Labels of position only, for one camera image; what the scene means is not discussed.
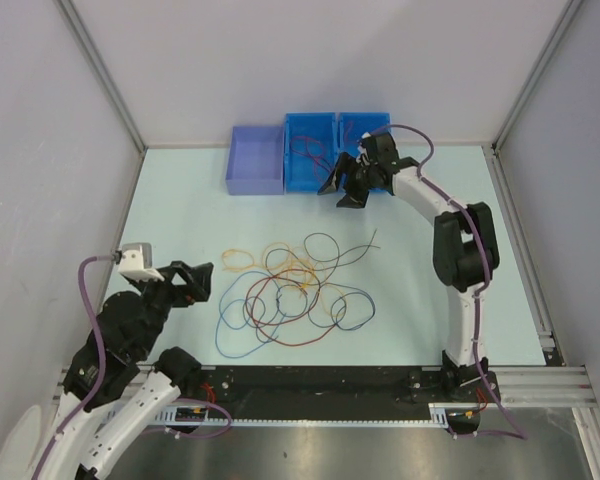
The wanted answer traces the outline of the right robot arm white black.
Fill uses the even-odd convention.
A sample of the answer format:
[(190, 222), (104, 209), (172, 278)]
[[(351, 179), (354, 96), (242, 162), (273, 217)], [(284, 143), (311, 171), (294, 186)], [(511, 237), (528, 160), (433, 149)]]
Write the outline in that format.
[(482, 340), (484, 293), (500, 264), (490, 207), (465, 204), (424, 174), (424, 163), (399, 155), (387, 130), (365, 133), (358, 154), (339, 154), (320, 195), (344, 191), (339, 208), (362, 209), (373, 190), (383, 190), (413, 207), (433, 228), (432, 263), (448, 294), (449, 334), (442, 353), (441, 388), (464, 401), (479, 386), (493, 400)]

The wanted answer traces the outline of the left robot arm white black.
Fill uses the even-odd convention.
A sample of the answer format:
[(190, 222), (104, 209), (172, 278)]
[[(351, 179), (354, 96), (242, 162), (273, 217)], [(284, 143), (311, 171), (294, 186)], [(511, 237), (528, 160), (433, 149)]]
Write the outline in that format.
[(139, 375), (174, 308), (205, 302), (214, 266), (174, 261), (156, 278), (128, 277), (132, 290), (110, 296), (100, 312), (86, 309), (92, 331), (73, 356), (46, 446), (29, 479), (105, 479), (156, 415), (176, 399), (202, 392), (205, 374), (180, 347), (164, 350), (143, 384), (112, 410)]

